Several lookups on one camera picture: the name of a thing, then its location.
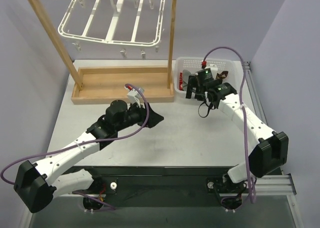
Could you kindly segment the white plastic basket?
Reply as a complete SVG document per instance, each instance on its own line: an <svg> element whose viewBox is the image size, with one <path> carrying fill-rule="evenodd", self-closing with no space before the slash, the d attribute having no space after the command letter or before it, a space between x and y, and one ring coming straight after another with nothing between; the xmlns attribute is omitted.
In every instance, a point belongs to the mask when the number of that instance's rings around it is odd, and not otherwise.
<svg viewBox="0 0 320 228"><path fill-rule="evenodd" d="M179 57L175 61L174 65L174 93L177 98L185 100L186 91L180 89L180 77L183 70L188 70L192 74L201 69L202 58L195 57ZM225 59L213 59L207 58L207 67L212 68L212 74L216 77L217 73L221 74L223 71L228 71L227 77L223 82L230 83L237 91L240 88L242 78L238 79L238 70L235 66L235 63L231 60Z"/></svg>

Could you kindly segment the grey striped sock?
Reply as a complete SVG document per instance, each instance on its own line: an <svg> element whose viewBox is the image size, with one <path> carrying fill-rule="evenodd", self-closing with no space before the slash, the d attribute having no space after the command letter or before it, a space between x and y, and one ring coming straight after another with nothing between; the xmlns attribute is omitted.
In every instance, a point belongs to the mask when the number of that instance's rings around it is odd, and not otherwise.
<svg viewBox="0 0 320 228"><path fill-rule="evenodd" d="M182 85L187 86L189 82L189 77L193 76L193 74L189 70L182 71Z"/></svg>

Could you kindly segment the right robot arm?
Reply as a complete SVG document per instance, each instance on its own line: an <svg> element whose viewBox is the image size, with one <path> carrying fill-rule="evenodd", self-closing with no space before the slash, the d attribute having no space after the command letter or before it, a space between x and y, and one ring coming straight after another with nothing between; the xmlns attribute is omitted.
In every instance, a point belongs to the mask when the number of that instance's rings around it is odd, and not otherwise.
<svg viewBox="0 0 320 228"><path fill-rule="evenodd" d="M194 74L184 70L181 76L187 99L201 101L208 110L220 110L244 135L244 161L229 169L222 178L224 190L232 192L240 182L251 177L261 178L286 164L288 136L274 131L261 121L230 83L214 78L210 68Z"/></svg>

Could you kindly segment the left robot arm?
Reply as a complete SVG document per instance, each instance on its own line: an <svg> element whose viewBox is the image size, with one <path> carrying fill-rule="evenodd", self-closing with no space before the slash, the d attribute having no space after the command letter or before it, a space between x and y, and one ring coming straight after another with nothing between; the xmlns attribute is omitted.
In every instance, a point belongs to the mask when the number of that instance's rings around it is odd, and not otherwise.
<svg viewBox="0 0 320 228"><path fill-rule="evenodd" d="M97 193L102 186L99 178L85 170L68 175L65 172L87 156L120 140L120 131L134 125L153 128L163 120L150 104L112 101L105 114L67 147L34 163L29 160L21 163L13 188L31 213L41 211L56 196L70 192L71 187Z"/></svg>

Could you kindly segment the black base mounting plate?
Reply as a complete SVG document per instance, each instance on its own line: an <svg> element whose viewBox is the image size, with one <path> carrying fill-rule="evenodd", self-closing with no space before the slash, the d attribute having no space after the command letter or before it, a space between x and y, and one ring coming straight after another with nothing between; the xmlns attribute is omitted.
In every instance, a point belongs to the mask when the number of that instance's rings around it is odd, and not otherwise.
<svg viewBox="0 0 320 228"><path fill-rule="evenodd" d="M80 191L101 195L123 207L237 208L248 193L244 181L232 183L226 167L85 166L93 183Z"/></svg>

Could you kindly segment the red patterned sock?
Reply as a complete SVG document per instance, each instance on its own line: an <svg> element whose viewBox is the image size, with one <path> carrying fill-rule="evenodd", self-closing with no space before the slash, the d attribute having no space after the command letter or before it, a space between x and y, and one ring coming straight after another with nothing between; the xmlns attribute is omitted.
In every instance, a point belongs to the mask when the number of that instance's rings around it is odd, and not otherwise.
<svg viewBox="0 0 320 228"><path fill-rule="evenodd" d="M184 90L184 88L183 88L183 73L182 72L179 72L179 75L178 75L178 89L180 91Z"/></svg>

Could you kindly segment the brown argyle sock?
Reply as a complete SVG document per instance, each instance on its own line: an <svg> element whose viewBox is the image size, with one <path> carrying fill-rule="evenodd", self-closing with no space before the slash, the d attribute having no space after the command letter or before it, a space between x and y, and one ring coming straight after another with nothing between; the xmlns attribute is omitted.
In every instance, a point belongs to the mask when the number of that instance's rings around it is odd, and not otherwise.
<svg viewBox="0 0 320 228"><path fill-rule="evenodd" d="M216 79L223 80L223 79L227 78L228 74L229 74L228 71L222 71L221 73L217 73Z"/></svg>

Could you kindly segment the wooden hanger rack stand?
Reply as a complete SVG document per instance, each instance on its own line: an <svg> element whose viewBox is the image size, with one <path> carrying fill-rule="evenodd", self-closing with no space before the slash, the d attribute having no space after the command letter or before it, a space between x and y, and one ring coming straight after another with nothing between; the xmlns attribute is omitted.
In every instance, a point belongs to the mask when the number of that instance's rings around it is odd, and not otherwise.
<svg viewBox="0 0 320 228"><path fill-rule="evenodd" d="M163 17L163 32L159 50L146 48L142 59L138 47L126 47L126 58L121 55L121 46L103 45L80 41L80 51L74 41L58 34L58 26L64 17L71 0L28 0L63 63L73 79L71 100L74 104L106 104L114 99L125 99L126 83L144 89L150 102L171 102L174 99L173 52L177 0L166 0ZM67 25L70 33L79 34L85 19L91 13L95 0L84 0L85 7L76 5ZM138 41L152 41L158 17L159 2L150 10L149 0L144 0ZM102 0L93 21L90 34L101 38L105 36L105 25L110 23L112 7L109 0ZM132 0L123 4L119 27L115 38L128 41L133 30L136 10Z"/></svg>

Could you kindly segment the white plastic clip hanger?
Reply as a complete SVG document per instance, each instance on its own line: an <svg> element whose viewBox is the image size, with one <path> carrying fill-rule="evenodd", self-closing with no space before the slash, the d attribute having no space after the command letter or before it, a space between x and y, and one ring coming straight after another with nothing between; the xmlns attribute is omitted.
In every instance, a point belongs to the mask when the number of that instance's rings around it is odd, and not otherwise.
<svg viewBox="0 0 320 228"><path fill-rule="evenodd" d="M158 15L157 21L155 25L155 35L152 41L138 41L138 29L141 26L140 20L142 17L142 11L144 8L145 0L132 0L135 15L133 16L134 24L132 27L131 37L128 41L116 39L116 30L119 27L120 17L122 16L123 6L126 0L109 0L110 5L112 7L112 17L110 18L110 23L105 25L103 31L106 31L105 36L98 38L94 37L90 34L90 30L93 26L94 20L98 18L98 10L100 9L100 5L102 4L102 0L95 0L91 13L88 18L85 19L85 26L79 34L70 33L70 30L67 28L67 25L72 17L72 12L74 11L76 5L80 5L82 8L85 7L84 0L71 0L58 28L58 34L65 39L70 39L74 41L74 45L77 50L81 50L81 46L79 44L80 41L90 42L90 43L99 43L103 45L116 45L121 46L122 50L120 51L121 55L126 58L126 47L138 47L141 50L141 58L146 58L146 48L155 48L155 51L159 51L160 43L162 41L162 32L163 32L163 19L164 19L164 10L166 0L148 0L149 9L155 9L155 2L158 1Z"/></svg>

